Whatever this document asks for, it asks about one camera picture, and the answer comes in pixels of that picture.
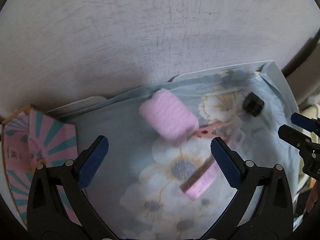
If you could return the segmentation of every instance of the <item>pink clip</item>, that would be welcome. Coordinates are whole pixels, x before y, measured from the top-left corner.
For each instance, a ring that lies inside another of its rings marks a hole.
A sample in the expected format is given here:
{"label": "pink clip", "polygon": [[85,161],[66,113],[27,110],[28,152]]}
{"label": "pink clip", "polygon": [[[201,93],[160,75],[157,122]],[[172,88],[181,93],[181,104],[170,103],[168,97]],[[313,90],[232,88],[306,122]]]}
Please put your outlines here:
{"label": "pink clip", "polygon": [[198,137],[206,137],[206,138],[216,138],[220,135],[216,135],[216,130],[218,127],[225,125],[225,122],[219,122],[219,123],[214,123],[211,125],[207,125],[204,127],[200,127],[199,129],[197,129],[193,134],[195,134]]}

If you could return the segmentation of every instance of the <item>white label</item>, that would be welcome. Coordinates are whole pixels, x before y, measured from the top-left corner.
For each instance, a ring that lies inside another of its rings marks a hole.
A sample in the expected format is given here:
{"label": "white label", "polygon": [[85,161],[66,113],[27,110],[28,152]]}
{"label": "white label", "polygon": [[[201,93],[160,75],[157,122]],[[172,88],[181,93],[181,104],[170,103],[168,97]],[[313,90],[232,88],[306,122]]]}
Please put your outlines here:
{"label": "white label", "polygon": [[242,125],[241,119],[236,114],[233,114],[230,122],[220,127],[217,127],[216,129],[214,129],[214,131],[212,131],[213,132],[212,134],[223,136],[226,138],[231,138],[233,134],[237,133],[241,125]]}
{"label": "white label", "polygon": [[239,128],[229,137],[227,145],[233,151],[238,149],[245,140],[245,133]]}

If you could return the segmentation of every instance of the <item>bedsheet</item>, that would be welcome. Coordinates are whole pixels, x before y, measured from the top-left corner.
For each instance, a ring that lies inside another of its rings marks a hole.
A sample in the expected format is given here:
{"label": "bedsheet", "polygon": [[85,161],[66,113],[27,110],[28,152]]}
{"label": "bedsheet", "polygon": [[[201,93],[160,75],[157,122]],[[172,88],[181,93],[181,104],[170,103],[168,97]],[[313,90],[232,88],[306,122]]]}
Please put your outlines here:
{"label": "bedsheet", "polygon": [[[237,150],[259,166],[280,163],[291,194],[298,184],[297,149],[280,140],[282,124],[292,126],[287,101],[261,72],[241,69],[201,78],[141,87],[88,107],[64,121],[76,124],[78,150],[87,149],[98,135],[109,140],[109,152],[85,193],[100,217],[120,238],[197,239],[228,206],[236,190],[222,172],[195,201],[180,185],[210,156],[210,139],[191,137],[169,146],[139,116],[139,106],[160,88],[174,93],[199,119],[200,125],[227,121],[238,115],[246,137]],[[242,110],[250,92],[265,102],[261,114]],[[249,220],[261,189],[257,189],[241,223]]]}

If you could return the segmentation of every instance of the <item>blue gripper pad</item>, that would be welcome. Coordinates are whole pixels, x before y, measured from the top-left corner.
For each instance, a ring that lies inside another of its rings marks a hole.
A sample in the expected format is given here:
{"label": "blue gripper pad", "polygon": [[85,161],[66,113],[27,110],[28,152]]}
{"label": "blue gripper pad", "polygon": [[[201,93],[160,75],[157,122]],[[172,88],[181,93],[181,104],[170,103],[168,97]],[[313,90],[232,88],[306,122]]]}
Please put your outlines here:
{"label": "blue gripper pad", "polygon": [[223,175],[226,177],[230,187],[239,189],[242,182],[241,181],[242,172],[240,171],[238,166],[234,163],[234,161],[229,156],[227,151],[219,143],[217,138],[211,141],[211,153],[215,158],[217,164],[219,165]]}
{"label": "blue gripper pad", "polygon": [[108,150],[109,142],[108,139],[104,137],[79,169],[78,186],[80,189],[89,186]]}
{"label": "blue gripper pad", "polygon": [[301,114],[294,113],[291,115],[291,122],[309,132],[316,131],[316,123]]}

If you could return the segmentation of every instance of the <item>flower print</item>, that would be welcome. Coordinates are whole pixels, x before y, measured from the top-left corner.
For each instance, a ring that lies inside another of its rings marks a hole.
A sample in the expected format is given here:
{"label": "flower print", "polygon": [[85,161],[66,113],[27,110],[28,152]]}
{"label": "flower print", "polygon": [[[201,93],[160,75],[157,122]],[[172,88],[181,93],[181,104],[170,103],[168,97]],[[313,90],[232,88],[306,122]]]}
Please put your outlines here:
{"label": "flower print", "polygon": [[234,114],[243,113],[244,95],[236,89],[223,92],[216,88],[212,93],[201,97],[199,113],[204,119],[209,120],[209,123],[227,122]]}
{"label": "flower print", "polygon": [[162,193],[166,185],[162,182],[161,176],[154,176],[146,184],[133,183],[120,204],[131,211],[136,220],[151,224],[161,218],[165,209]]}
{"label": "flower print", "polygon": [[159,240],[199,239],[212,226],[212,217],[202,216],[192,206],[178,207],[153,224]]}
{"label": "flower print", "polygon": [[156,163],[141,172],[139,181],[145,183],[154,175],[161,174],[168,181],[185,182],[211,156],[210,143],[210,138],[192,136],[179,147],[172,147],[159,138],[152,147]]}

